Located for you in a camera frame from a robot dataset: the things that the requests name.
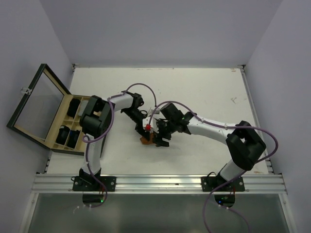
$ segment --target gray wall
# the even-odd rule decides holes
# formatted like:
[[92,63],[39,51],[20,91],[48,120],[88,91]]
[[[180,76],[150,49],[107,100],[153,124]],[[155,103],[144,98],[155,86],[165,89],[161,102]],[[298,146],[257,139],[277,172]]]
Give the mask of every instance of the gray wall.
[[281,0],[41,0],[73,63],[246,64]]
[[0,232],[18,231],[36,171],[49,151],[6,124],[41,63],[69,87],[71,65],[39,0],[0,2]]
[[311,231],[310,13],[310,0],[284,0],[246,66],[261,126],[280,142],[273,167],[284,175],[299,232]]

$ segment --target black mounting plate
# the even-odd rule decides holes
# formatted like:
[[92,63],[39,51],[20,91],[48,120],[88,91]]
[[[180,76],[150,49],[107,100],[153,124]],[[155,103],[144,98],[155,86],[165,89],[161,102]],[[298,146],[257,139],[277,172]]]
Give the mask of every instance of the black mounting plate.
[[[114,192],[116,189],[117,177],[115,176],[99,176],[97,177],[107,188],[107,192]],[[72,190],[82,192],[102,191],[99,183],[91,184],[82,180],[79,176],[72,177]]]
[[[203,192],[210,192],[214,188],[216,188],[219,184],[217,184],[217,177],[216,176],[203,176],[201,177],[201,186]],[[243,178],[239,177],[235,181],[231,182],[230,184],[226,185],[223,188],[218,189],[216,192],[230,192],[232,188],[235,188],[236,192],[244,192],[245,186],[243,182]]]

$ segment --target red object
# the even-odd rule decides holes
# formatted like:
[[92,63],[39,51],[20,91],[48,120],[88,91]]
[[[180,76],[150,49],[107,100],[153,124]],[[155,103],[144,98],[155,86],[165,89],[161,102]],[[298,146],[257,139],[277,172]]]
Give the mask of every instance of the red object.
[[150,131],[151,130],[151,125],[147,124],[146,127],[145,127],[145,130],[146,131]]

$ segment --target open box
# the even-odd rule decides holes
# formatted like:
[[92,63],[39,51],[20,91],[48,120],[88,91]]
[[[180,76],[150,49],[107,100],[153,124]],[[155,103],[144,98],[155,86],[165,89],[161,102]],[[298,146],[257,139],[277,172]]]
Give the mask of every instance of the open box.
[[[28,89],[23,89],[25,94],[7,127],[55,152],[83,155],[86,144],[79,124],[80,108],[90,97],[72,95],[47,64],[41,64]],[[75,115],[68,116],[72,99],[80,103]],[[61,144],[56,142],[60,128],[70,129]],[[78,140],[73,146],[68,142],[74,134]]]

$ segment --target white table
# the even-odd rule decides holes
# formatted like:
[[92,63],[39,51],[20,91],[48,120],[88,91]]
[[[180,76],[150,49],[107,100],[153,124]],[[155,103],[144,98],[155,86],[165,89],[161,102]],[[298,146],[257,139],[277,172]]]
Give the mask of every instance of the white table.
[[[226,123],[246,120],[255,125],[239,69],[77,68],[70,91],[75,95],[107,98],[133,83],[149,85],[158,103],[176,100],[208,119]],[[142,109],[154,105],[149,89],[135,86],[130,91],[143,96]],[[116,113],[101,158],[102,174],[217,173],[231,158],[227,146],[220,142],[185,133],[174,133],[168,148],[143,145],[134,127],[128,116]],[[77,174],[82,163],[82,156],[53,152],[47,173]],[[268,174],[266,163],[256,164],[248,174]]]

